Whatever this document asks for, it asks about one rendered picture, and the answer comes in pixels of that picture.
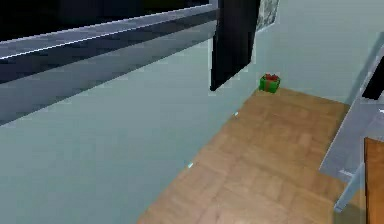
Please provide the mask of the framed wall picture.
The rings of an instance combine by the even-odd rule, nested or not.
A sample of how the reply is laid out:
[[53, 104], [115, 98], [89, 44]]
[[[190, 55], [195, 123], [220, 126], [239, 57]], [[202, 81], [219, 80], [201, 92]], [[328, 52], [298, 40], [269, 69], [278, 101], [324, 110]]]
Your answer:
[[276, 19], [280, 0], [261, 0], [256, 30], [260, 31], [273, 24]]

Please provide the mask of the green gift box red bow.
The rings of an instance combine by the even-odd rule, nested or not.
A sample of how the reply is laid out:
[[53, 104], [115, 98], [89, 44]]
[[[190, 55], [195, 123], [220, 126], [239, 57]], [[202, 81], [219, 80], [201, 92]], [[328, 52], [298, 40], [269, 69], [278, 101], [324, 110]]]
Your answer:
[[266, 73], [260, 78], [259, 89], [269, 93], [275, 93], [280, 85], [280, 77], [276, 74]]

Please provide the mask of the black curtain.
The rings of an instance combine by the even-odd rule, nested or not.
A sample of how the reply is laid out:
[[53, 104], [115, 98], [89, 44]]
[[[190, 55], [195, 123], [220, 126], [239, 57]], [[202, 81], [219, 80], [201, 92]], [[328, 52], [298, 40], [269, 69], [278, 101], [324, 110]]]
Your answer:
[[260, 4], [261, 0], [218, 0], [211, 91], [251, 62]]

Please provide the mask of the grey framed window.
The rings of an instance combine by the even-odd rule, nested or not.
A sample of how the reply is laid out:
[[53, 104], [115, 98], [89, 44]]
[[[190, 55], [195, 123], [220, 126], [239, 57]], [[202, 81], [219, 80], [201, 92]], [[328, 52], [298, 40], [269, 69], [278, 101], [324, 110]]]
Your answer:
[[0, 126], [213, 36], [208, 4], [0, 42]]

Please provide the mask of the brown wooden furniture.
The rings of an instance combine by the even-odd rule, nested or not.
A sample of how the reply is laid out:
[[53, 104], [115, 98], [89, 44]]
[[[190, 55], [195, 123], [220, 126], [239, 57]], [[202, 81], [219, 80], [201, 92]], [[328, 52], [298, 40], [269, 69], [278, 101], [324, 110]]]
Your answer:
[[367, 224], [384, 224], [384, 142], [364, 139]]

